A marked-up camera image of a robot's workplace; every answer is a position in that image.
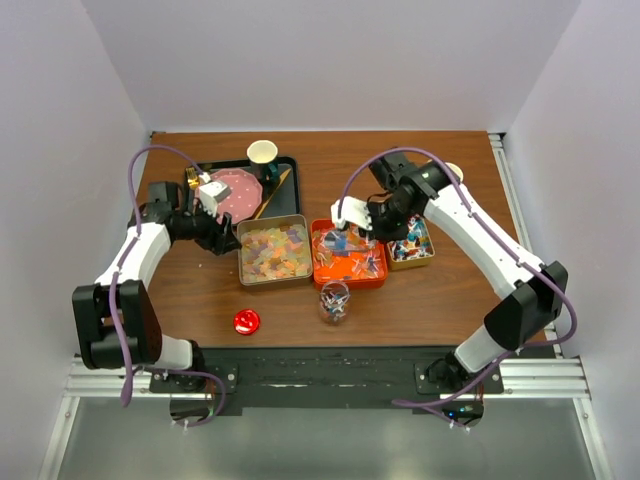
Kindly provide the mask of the gold tin of lollipops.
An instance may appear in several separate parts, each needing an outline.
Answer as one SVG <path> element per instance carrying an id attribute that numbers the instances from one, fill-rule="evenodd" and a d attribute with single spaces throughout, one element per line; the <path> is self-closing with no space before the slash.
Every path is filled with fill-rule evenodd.
<path id="1" fill-rule="evenodd" d="M 428 265 L 435 256 L 426 220 L 414 215 L 407 224 L 407 236 L 386 244 L 386 256 L 392 271 Z"/>

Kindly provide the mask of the brown tin of gummies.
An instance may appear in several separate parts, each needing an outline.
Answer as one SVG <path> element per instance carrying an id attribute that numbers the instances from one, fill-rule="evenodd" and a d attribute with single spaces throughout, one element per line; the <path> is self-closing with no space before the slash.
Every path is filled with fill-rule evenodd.
<path id="1" fill-rule="evenodd" d="M 300 214 L 244 220 L 237 226 L 238 270 L 246 289 L 270 289 L 312 280 L 307 221 Z"/>

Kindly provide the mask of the orange tin of lollipops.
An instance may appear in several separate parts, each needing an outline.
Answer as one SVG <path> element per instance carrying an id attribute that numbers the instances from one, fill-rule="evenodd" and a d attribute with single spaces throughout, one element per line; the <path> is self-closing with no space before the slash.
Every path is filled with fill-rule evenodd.
<path id="1" fill-rule="evenodd" d="M 325 245 L 324 237 L 332 229 L 329 219 L 316 219 L 311 223 L 313 281 L 320 290 L 330 281 L 342 281 L 350 289 L 375 289 L 384 285 L 389 268 L 384 245 L 374 241 L 367 251 L 349 251 L 336 254 Z"/>

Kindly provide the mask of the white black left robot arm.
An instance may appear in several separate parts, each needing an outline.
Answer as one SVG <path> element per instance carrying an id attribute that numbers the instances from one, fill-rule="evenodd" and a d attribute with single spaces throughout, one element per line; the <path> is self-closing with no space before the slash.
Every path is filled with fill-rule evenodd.
<path id="1" fill-rule="evenodd" d="M 200 185 L 189 207 L 175 182 L 155 182 L 138 207 L 116 258 L 92 284 L 72 294 L 80 355 L 89 369 L 123 369 L 121 396 L 133 391 L 136 368 L 172 370 L 173 382 L 185 392 L 200 390 L 207 380 L 197 343 L 161 331 L 148 287 L 173 244 L 193 241 L 215 255 L 239 247 L 232 216 L 219 210 L 231 194 L 219 180 Z"/>

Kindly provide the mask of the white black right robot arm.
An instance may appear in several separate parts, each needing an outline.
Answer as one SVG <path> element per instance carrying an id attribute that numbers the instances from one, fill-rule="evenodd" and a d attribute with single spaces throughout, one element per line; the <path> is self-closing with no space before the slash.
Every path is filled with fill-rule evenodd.
<path id="1" fill-rule="evenodd" d="M 430 382 L 444 391 L 469 392 L 489 364 L 559 316 L 568 272 L 557 261 L 544 263 L 507 234 L 471 196 L 457 165 L 431 160 L 418 166 L 394 148 L 369 169 L 389 195 L 367 204 L 374 234 L 397 240 L 406 229 L 403 221 L 421 215 L 473 261 L 499 299 L 467 340 L 427 369 Z"/>

